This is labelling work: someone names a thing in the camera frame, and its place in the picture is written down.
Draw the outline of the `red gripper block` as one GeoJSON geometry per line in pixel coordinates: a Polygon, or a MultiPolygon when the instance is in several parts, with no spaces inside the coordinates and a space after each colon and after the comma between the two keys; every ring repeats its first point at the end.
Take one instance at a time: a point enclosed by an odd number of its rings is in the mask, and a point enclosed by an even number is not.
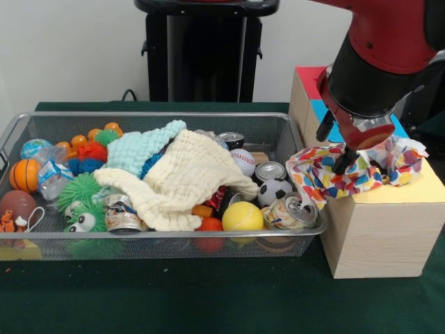
{"type": "Polygon", "coordinates": [[[395,131],[391,113],[376,118],[365,118],[350,113],[331,96],[329,78],[332,64],[322,69],[316,82],[327,112],[316,131],[316,140],[325,141],[334,123],[337,123],[340,135],[346,143],[344,152],[336,159],[332,172],[344,174],[346,169],[359,156],[356,150],[367,150],[386,140],[395,131]]]}

